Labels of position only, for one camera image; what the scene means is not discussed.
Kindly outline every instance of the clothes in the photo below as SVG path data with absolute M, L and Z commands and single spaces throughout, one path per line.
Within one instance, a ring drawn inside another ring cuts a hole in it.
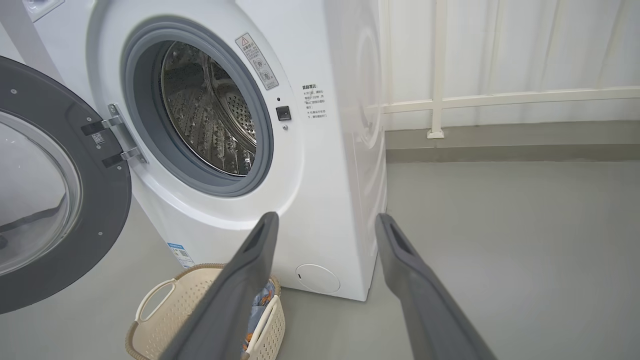
M 273 299 L 273 295 L 276 293 L 275 285 L 269 280 L 267 285 L 253 298 L 252 307 L 251 307 L 251 315 L 249 316 L 249 324 L 247 326 L 247 335 L 243 341 L 242 348 L 246 351 L 249 346 L 249 342 L 253 337 L 253 333 L 260 322 L 260 318 L 262 314 L 264 314 L 264 310 L 267 308 L 267 305 Z

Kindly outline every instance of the laundry basket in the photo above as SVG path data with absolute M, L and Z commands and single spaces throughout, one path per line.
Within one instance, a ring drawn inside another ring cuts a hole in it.
M 136 319 L 127 333 L 125 348 L 129 355 L 137 360 L 159 359 L 223 267 L 224 264 L 196 265 L 151 289 L 140 302 Z M 246 352 L 250 355 L 250 360 L 274 360 L 284 337 L 280 283 L 274 276 L 269 281 L 275 287 L 275 296 L 267 305 L 249 342 Z M 149 299 L 165 286 L 172 287 L 169 294 L 147 318 L 142 318 L 142 311 Z M 241 344 L 238 343 L 238 359 L 241 351 Z

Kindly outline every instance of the concrete floor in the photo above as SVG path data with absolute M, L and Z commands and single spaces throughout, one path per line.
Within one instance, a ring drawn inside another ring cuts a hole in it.
M 388 185 L 388 212 L 499 359 L 637 357 L 640 163 L 391 164 Z M 180 270 L 133 204 L 96 268 L 0 315 L 0 358 L 128 359 L 138 302 Z M 411 359 L 380 270 L 364 303 L 283 289 L 278 360 Z

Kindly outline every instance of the warning sticker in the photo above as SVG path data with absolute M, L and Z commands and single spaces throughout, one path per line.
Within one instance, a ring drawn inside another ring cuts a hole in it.
M 258 49 L 258 45 L 253 42 L 251 35 L 249 33 L 244 34 L 243 36 L 236 39 L 236 44 L 242 49 L 244 55 L 253 68 L 258 73 L 260 80 L 262 80 L 262 84 L 264 88 L 267 90 L 271 90 L 272 88 L 278 86 L 278 80 L 273 75 L 273 71 L 271 71 L 271 67 L 267 63 L 267 60 L 264 59 L 262 52 Z

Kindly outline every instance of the metal railing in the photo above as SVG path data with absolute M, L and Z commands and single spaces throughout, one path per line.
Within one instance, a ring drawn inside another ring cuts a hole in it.
M 389 45 L 391 39 L 391 25 L 389 17 L 389 4 L 392 0 L 381 0 L 381 41 Z M 546 53 L 544 57 L 541 76 L 537 81 L 537 91 L 533 92 L 513 92 L 513 93 L 493 93 L 493 86 L 496 77 L 497 56 L 500 49 L 500 35 L 504 22 L 505 4 L 509 0 L 498 0 L 497 13 L 495 16 L 495 31 L 491 48 L 490 64 L 488 67 L 488 80 L 486 93 L 482 95 L 464 97 L 444 97 L 445 87 L 445 66 L 447 47 L 447 0 L 436 0 L 435 6 L 435 46 L 433 65 L 433 98 L 419 101 L 391 102 L 382 106 L 383 113 L 402 113 L 407 111 L 431 110 L 432 120 L 429 138 L 443 138 L 442 131 L 442 110 L 450 108 L 468 108 L 473 106 L 491 106 L 504 104 L 525 104 L 531 102 L 556 102 L 556 101 L 585 101 L 585 100 L 607 100 L 607 99 L 637 99 L 640 98 L 640 86 L 624 86 L 615 88 L 604 88 L 603 74 L 605 65 L 611 59 L 616 44 L 620 41 L 621 28 L 625 19 L 623 14 L 628 10 L 630 0 L 621 0 L 611 30 L 611 35 L 607 43 L 605 55 L 600 66 L 595 87 L 593 88 L 569 88 L 563 90 L 543 91 L 542 84 L 547 75 L 547 65 L 552 51 L 556 48 L 559 24 L 563 20 L 565 11 L 565 0 L 557 0 L 553 12 L 551 31 L 548 36 Z M 393 99 L 393 77 L 391 51 L 383 49 L 383 56 L 386 60 L 385 77 L 387 80 L 387 96 Z

